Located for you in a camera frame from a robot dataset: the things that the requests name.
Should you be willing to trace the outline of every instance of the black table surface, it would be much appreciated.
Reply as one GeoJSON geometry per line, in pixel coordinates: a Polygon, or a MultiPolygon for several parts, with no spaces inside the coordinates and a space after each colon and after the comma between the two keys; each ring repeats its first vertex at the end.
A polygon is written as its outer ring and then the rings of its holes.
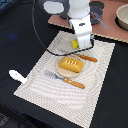
{"type": "MultiPolygon", "coordinates": [[[[36,3],[37,33],[49,46],[57,33],[72,30],[48,24],[50,15],[36,3]]],[[[128,44],[95,36],[97,40],[115,43],[90,128],[128,128],[128,44]]],[[[13,4],[0,11],[0,104],[24,112],[55,128],[80,126],[15,96],[20,82],[9,76],[17,70],[26,77],[45,49],[39,43],[32,25],[32,3],[13,4]]]]}

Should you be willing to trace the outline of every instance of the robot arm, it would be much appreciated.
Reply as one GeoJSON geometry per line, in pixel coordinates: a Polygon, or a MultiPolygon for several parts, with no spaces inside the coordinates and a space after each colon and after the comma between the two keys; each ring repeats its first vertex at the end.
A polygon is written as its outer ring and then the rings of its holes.
{"type": "Polygon", "coordinates": [[[74,29],[80,49],[88,48],[92,35],[90,0],[38,0],[49,14],[67,14],[69,25],[74,29]]]}

